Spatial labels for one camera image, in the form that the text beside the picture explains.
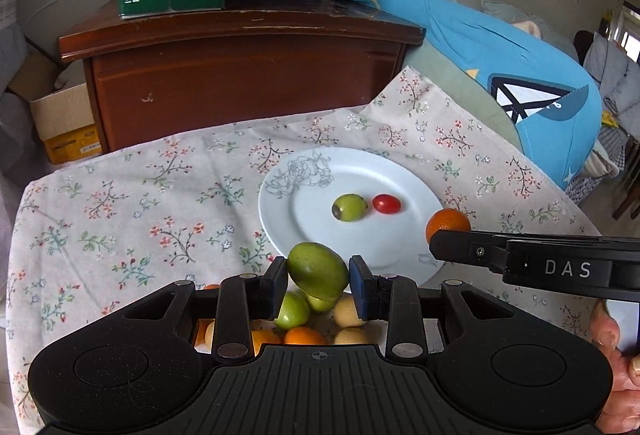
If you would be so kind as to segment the person's right hand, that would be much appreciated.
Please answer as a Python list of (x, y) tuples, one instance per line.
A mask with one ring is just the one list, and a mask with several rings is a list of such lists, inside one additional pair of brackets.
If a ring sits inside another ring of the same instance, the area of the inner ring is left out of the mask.
[(639, 429), (639, 356), (624, 356), (618, 349), (620, 327), (608, 314), (604, 303), (594, 304), (589, 331), (594, 346), (608, 359), (613, 385), (597, 421), (603, 434), (630, 434)]

